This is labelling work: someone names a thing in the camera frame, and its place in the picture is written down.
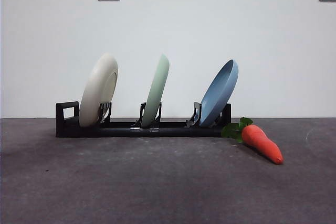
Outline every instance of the concrete floor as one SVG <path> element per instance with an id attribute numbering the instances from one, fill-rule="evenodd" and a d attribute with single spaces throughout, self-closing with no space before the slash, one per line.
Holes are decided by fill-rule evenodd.
<path id="1" fill-rule="evenodd" d="M 336 119 L 255 119 L 277 166 L 229 138 L 55 138 L 1 120 L 1 223 L 336 223 Z"/>

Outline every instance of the toy carrot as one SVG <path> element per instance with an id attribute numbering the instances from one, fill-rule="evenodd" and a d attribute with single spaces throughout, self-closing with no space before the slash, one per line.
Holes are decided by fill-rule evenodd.
<path id="1" fill-rule="evenodd" d="M 256 148 L 275 164 L 280 165 L 284 159 L 279 147 L 269 139 L 261 128 L 252 124 L 249 118 L 241 118 L 240 123 L 229 123 L 222 130 L 222 137 L 232 137 Z"/>

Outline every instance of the dish rack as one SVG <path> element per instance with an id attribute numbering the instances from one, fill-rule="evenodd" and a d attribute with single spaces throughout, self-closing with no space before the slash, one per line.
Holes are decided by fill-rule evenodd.
<path id="1" fill-rule="evenodd" d="M 161 118 L 162 103 L 159 114 L 147 128 L 140 127 L 146 103 L 140 104 L 140 116 L 137 120 L 122 119 L 111 116 L 112 103 L 101 103 L 100 117 L 92 127 L 79 126 L 79 102 L 56 103 L 56 137 L 221 137 L 222 128 L 231 122 L 231 104 L 226 104 L 221 114 L 210 127 L 200 127 L 202 104 L 194 103 L 194 113 L 189 120 L 168 121 Z M 64 118 L 64 109 L 74 108 L 74 116 Z"/>

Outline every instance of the white plate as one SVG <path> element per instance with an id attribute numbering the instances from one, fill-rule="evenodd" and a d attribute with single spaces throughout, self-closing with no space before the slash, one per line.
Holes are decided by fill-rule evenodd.
<path id="1" fill-rule="evenodd" d="M 165 55 L 162 55 L 156 68 L 151 89 L 149 90 L 146 107 L 141 121 L 142 128 L 149 127 L 155 120 L 157 110 L 160 106 L 164 86 L 166 84 L 168 71 L 169 61 Z"/>
<path id="2" fill-rule="evenodd" d="M 81 127 L 89 127 L 97 123 L 99 105 L 111 102 L 117 78 L 117 61 L 111 54 L 103 54 L 93 68 L 85 86 L 79 110 L 79 125 Z"/>

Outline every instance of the green leaves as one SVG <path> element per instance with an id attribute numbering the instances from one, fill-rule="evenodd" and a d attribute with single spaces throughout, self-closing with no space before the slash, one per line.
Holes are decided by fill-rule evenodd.
<path id="1" fill-rule="evenodd" d="M 240 122 L 245 124 L 246 126 L 253 124 L 253 121 L 250 118 L 240 118 Z"/>
<path id="2" fill-rule="evenodd" d="M 229 123 L 222 129 L 220 134 L 222 137 L 236 138 L 239 132 L 239 123 Z"/>
<path id="3" fill-rule="evenodd" d="M 242 130 L 252 123 L 253 121 L 250 118 L 240 118 L 239 123 L 227 124 L 220 134 L 222 137 L 231 137 L 236 139 L 238 143 L 242 143 Z"/>

